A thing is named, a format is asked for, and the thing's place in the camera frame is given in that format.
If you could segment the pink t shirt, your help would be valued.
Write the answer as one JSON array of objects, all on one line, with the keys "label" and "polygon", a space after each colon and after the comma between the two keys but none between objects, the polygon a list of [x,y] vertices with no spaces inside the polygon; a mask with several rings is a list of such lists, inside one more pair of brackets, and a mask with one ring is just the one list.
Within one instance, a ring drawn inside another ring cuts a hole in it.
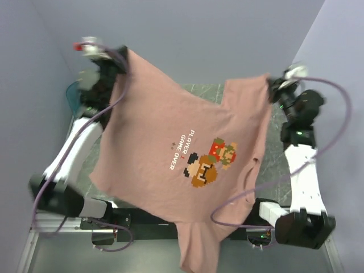
[{"label": "pink t shirt", "polygon": [[133,51],[118,77],[92,183],[175,223],[186,272],[216,272],[220,243],[247,218],[271,116],[268,75],[225,82],[220,104],[175,83]]}]

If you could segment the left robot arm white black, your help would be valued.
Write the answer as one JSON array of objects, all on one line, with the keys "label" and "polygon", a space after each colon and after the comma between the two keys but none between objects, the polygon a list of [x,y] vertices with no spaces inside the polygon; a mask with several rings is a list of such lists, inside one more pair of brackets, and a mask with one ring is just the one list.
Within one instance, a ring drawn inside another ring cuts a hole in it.
[{"label": "left robot arm white black", "polygon": [[128,73],[128,48],[117,49],[82,42],[76,50],[98,66],[96,71],[81,73],[76,90],[78,101],[71,132],[53,162],[41,175],[32,175],[29,181],[34,197],[33,212],[44,210],[66,218],[93,218],[98,227],[106,229],[114,221],[111,202],[86,198],[73,187],[82,165],[94,143],[106,128],[111,110],[110,103],[114,83],[119,75]]}]

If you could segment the teal plastic basin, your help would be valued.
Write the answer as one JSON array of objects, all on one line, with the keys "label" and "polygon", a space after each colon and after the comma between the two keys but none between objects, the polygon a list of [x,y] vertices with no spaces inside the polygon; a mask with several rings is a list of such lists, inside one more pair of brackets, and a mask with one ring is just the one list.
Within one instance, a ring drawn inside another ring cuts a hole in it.
[{"label": "teal plastic basin", "polygon": [[72,84],[70,84],[69,87],[67,87],[65,95],[68,100],[72,114],[76,116],[81,105],[80,92],[78,90],[78,81],[73,82]]}]

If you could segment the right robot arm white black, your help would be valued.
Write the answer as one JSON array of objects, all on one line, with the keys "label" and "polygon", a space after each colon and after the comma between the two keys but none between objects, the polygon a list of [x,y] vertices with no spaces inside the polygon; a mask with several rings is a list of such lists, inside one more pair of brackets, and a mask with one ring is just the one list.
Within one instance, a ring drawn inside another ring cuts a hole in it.
[{"label": "right robot arm white black", "polygon": [[314,158],[317,147],[313,123],[325,100],[312,89],[296,96],[298,82],[278,78],[268,84],[270,101],[279,104],[287,119],[280,140],[291,175],[291,205],[285,209],[276,201],[258,198],[249,214],[250,222],[265,229],[266,234],[248,239],[260,248],[274,238],[282,245],[317,250],[336,227],[321,197]]}]

